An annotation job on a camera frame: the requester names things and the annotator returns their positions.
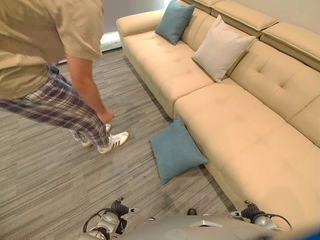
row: man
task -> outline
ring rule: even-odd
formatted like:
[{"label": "man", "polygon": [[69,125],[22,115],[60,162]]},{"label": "man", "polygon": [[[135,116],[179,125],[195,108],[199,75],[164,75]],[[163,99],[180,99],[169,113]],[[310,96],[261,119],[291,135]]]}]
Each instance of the man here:
[{"label": "man", "polygon": [[[105,154],[129,134],[108,136],[115,116],[93,79],[102,55],[103,0],[0,1],[0,109],[72,131],[84,147]],[[67,59],[72,78],[48,65]]]}]

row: striped carpet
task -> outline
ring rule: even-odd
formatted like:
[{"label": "striped carpet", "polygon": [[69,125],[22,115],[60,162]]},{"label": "striped carpet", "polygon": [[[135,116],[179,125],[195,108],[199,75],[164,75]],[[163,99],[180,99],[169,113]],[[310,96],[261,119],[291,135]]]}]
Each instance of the striped carpet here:
[{"label": "striped carpet", "polygon": [[[67,65],[59,68],[70,79]],[[189,208],[219,216],[233,210],[203,166],[160,184],[149,138],[171,119],[121,49],[94,63],[94,78],[105,104],[116,110],[111,133],[130,133],[111,154],[82,148],[66,129],[0,111],[1,240],[76,240],[87,218],[119,196],[140,209],[126,217],[126,233],[145,218],[184,214]]]}]

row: teal throw pillow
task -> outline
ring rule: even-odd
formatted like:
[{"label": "teal throw pillow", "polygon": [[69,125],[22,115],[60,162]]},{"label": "teal throw pillow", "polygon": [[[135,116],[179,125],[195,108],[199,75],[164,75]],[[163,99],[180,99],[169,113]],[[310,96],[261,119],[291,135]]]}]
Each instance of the teal throw pillow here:
[{"label": "teal throw pillow", "polygon": [[172,0],[165,10],[160,24],[156,27],[155,33],[176,45],[188,26],[194,10],[195,5],[184,6],[176,0]]},{"label": "teal throw pillow", "polygon": [[179,115],[163,133],[152,137],[150,142],[163,185],[192,167],[208,163]]}]

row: cable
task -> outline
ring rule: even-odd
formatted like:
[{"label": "cable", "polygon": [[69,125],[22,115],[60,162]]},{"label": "cable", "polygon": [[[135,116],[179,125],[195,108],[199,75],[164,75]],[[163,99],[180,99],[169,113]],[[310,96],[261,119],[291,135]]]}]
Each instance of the cable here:
[{"label": "cable", "polygon": [[291,230],[293,229],[292,225],[290,224],[290,222],[289,222],[285,217],[283,217],[283,216],[281,216],[281,215],[278,215],[278,214],[270,214],[270,213],[267,213],[267,215],[270,216],[270,219],[271,219],[272,217],[277,217],[277,218],[281,218],[281,219],[285,220],[286,223],[289,225],[290,229],[291,229]]},{"label": "cable", "polygon": [[114,211],[111,208],[102,208],[101,210],[97,211],[95,214],[93,214],[91,217],[89,217],[89,219],[85,222],[85,224],[83,225],[83,232],[86,233],[87,232],[87,226],[89,224],[89,222],[91,221],[91,219],[93,219],[95,216],[99,216],[101,218],[101,215],[99,214],[101,211]]},{"label": "cable", "polygon": [[283,217],[281,215],[278,215],[278,214],[273,214],[273,213],[259,213],[259,214],[254,216],[254,218],[252,219],[252,223],[255,221],[255,219],[257,217],[260,217],[260,216],[268,216],[270,219],[273,218],[273,217],[281,218],[281,219],[286,221],[286,223],[289,225],[291,230],[293,229],[292,225],[290,224],[290,222],[285,217]]}]

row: white pillow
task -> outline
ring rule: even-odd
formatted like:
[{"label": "white pillow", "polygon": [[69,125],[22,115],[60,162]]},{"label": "white pillow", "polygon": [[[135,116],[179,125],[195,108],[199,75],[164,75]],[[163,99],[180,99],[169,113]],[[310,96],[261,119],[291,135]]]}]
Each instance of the white pillow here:
[{"label": "white pillow", "polygon": [[219,15],[192,59],[218,83],[228,69],[256,39],[230,29]]}]

